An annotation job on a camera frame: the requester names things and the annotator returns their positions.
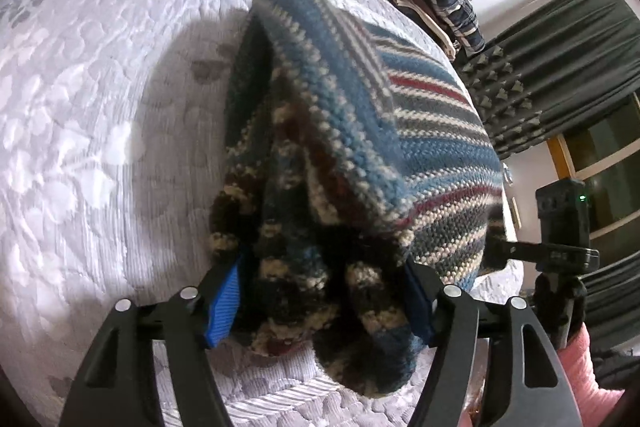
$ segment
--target gray curtain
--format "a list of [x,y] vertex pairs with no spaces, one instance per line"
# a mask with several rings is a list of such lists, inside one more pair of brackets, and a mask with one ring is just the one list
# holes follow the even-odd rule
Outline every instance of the gray curtain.
[[454,64],[500,158],[606,114],[640,87],[624,0],[553,0]]

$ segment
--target bed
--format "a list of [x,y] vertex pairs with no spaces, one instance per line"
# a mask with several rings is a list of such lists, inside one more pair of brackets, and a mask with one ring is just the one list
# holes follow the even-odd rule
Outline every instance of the bed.
[[[332,2],[450,68],[385,0]],[[43,426],[118,298],[164,300],[209,267],[226,80],[250,4],[0,0],[0,365]],[[504,302],[522,272],[510,262],[474,296]],[[225,343],[210,359],[237,425],[318,427],[405,425],[432,355],[382,399],[332,382],[307,345],[264,359]],[[178,426],[161,344],[155,363],[165,421]]]

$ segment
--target pink sock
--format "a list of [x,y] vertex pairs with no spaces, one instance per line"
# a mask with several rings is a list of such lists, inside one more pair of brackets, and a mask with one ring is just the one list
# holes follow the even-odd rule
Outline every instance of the pink sock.
[[558,351],[560,363],[574,391],[584,427],[598,427],[611,412],[623,391],[600,389],[593,374],[589,333],[582,329],[568,346]]

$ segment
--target folded sweater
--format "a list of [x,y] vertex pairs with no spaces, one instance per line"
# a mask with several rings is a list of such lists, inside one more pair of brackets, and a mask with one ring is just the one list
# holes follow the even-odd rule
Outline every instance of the folded sweater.
[[216,256],[242,254],[235,338],[264,355],[312,339],[361,394],[406,383],[424,344],[407,256],[469,289],[502,231],[500,163],[455,79],[327,0],[254,0],[226,104]]

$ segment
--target window frame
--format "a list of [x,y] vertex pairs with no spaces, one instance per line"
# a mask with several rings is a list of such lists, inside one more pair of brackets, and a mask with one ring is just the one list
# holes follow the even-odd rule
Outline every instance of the window frame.
[[[636,108],[640,113],[640,98],[638,98],[638,95],[635,92],[631,96],[636,102]],[[552,159],[556,165],[556,170],[558,171],[558,177],[566,177],[561,175],[561,171],[564,171],[564,172],[568,171],[570,177],[576,178],[581,181],[585,181],[587,178],[590,178],[598,174],[599,172],[602,172],[612,167],[616,163],[619,163],[623,161],[625,158],[628,158],[632,154],[635,154],[636,152],[640,151],[640,138],[639,138],[631,142],[630,144],[624,146],[622,149],[614,152],[613,154],[610,154],[609,156],[606,156],[605,158],[598,160],[596,163],[589,165],[584,169],[576,171],[574,162],[571,158],[571,153],[569,152],[569,147],[567,146],[566,140],[564,139],[564,135],[559,134],[556,137],[556,139],[558,141],[557,144],[559,145],[559,147],[553,146],[551,140],[547,142],[547,145],[549,147],[549,151],[551,153]],[[561,158],[557,158],[558,150],[562,155]],[[635,212],[632,212],[628,216],[622,217],[621,219],[611,223],[610,225],[607,225],[606,227],[602,227],[601,229],[594,230],[593,232],[590,233],[589,238],[596,239],[597,237],[601,237],[606,233],[612,232],[616,229],[619,229],[620,227],[623,227],[627,223],[630,223],[631,221],[638,219],[639,217],[640,217],[640,208]]]

